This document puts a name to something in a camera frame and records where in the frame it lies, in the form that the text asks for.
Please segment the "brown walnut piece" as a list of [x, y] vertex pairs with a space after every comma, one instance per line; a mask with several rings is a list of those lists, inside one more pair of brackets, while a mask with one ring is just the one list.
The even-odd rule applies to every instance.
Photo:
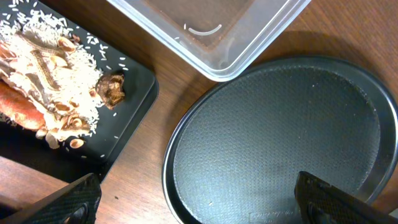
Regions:
[[96, 92], [109, 110], [113, 110], [118, 103], [125, 99], [123, 83], [123, 73], [107, 73], [98, 80], [95, 86]]

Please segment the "orange carrot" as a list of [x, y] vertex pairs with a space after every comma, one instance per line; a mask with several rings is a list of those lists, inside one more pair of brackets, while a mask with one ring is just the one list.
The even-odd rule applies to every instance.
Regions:
[[45, 126], [44, 115], [17, 90], [1, 81], [1, 112], [25, 129]]

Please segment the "pile of peanut shells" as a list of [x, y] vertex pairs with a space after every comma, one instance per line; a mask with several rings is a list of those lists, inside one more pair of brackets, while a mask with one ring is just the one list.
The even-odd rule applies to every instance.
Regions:
[[16, 32], [1, 41], [1, 81], [44, 115], [45, 126], [31, 131], [52, 149], [67, 139], [71, 148], [82, 147], [82, 137], [96, 129], [102, 101], [95, 86], [102, 75], [67, 37]]

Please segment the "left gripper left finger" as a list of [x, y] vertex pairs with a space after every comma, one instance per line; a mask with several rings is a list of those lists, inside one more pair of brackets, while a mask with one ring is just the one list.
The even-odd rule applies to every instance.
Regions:
[[94, 223], [102, 192], [100, 181], [87, 174], [22, 210], [1, 218], [1, 223]]

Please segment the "pile of white rice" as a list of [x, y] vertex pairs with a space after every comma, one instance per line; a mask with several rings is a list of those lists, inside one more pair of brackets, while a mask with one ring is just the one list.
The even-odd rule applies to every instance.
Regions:
[[81, 149], [99, 108], [125, 99], [124, 74], [99, 68], [64, 17], [34, 1], [1, 2], [1, 121], [35, 133], [50, 148]]

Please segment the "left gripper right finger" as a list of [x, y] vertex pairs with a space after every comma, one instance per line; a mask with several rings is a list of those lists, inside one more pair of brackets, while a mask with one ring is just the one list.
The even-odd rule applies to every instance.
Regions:
[[305, 171], [298, 173], [294, 194], [304, 223], [397, 224], [396, 218]]

